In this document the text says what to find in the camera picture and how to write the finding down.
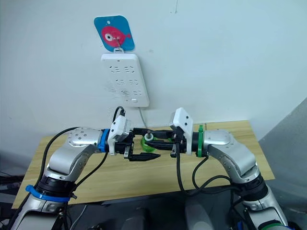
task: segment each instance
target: white cable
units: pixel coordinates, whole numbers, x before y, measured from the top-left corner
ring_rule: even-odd
[[[143,124],[144,124],[145,128],[147,128],[147,124],[146,124],[146,122],[145,122],[145,120],[144,120],[144,117],[143,117],[143,114],[142,114],[142,110],[141,110],[140,107],[138,107],[138,108],[139,108],[139,111],[140,111],[140,116],[141,116],[141,118],[142,118]]]
[[[77,217],[77,219],[72,223],[71,228],[69,230],[73,230],[77,222],[80,220],[81,216],[83,215],[87,205],[84,206],[84,209],[82,210],[81,214]]]

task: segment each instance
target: blue ring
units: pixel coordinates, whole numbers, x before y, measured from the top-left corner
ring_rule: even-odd
[[[31,193],[33,196],[42,199],[42,200],[48,200],[48,201],[53,201],[53,202],[68,202],[70,200],[69,197],[56,197],[56,196],[49,196],[49,195],[43,195],[40,194],[38,191],[35,190],[35,188],[32,185],[27,185],[25,190],[29,193]]]
[[[106,152],[106,145],[105,145],[105,142],[106,142],[106,136],[107,134],[109,133],[110,129],[109,128],[106,128],[104,129],[104,133],[102,134],[101,136],[101,139],[100,139],[100,143],[98,145],[98,149],[101,151],[101,152]]]

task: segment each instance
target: gray wall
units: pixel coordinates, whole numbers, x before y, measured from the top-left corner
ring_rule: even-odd
[[[259,143],[276,180],[268,181],[282,206],[307,212],[307,98]]]

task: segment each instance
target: blue card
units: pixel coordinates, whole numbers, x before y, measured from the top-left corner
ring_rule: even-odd
[[[95,27],[102,43],[108,51],[121,47],[124,51],[134,49],[134,42],[128,21],[123,16],[98,17],[94,19]]]

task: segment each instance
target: wall outlet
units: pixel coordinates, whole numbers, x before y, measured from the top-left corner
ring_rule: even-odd
[[[103,54],[101,61],[125,106],[147,107],[148,93],[140,62],[135,54]]]

